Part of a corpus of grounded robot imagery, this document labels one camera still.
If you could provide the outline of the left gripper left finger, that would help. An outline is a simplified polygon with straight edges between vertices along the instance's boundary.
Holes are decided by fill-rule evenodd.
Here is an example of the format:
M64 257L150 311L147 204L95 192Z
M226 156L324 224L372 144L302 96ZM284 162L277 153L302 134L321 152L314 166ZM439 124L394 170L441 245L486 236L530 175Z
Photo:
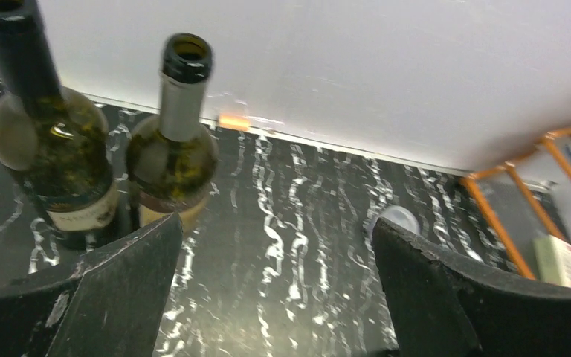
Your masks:
M150 356L181 251L168 215L0 287L0 356Z

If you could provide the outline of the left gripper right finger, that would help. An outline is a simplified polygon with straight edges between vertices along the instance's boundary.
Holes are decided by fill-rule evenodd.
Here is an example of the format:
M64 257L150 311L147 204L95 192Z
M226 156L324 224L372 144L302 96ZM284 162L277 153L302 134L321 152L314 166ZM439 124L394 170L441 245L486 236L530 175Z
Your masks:
M488 266L382 218L372 247L403 356L571 356L571 288Z

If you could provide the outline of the green silver-foil wine bottle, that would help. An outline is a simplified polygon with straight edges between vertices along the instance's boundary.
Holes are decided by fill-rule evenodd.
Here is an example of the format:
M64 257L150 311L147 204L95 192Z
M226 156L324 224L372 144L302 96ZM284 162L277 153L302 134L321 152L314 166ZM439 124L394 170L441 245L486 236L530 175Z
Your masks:
M212 69L212 48L200 36L167 39L159 112L135 126L126 149L133 229L175 213L191 231L207 204L218 150L200 114Z

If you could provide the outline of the dark green white-label wine bottle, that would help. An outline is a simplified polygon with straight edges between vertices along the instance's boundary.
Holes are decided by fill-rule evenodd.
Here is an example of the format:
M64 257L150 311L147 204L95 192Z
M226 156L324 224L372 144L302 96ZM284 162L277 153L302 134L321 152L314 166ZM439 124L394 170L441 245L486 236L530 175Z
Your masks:
M0 163L68 248L117 234L106 116L61 84L36 1L0 1Z

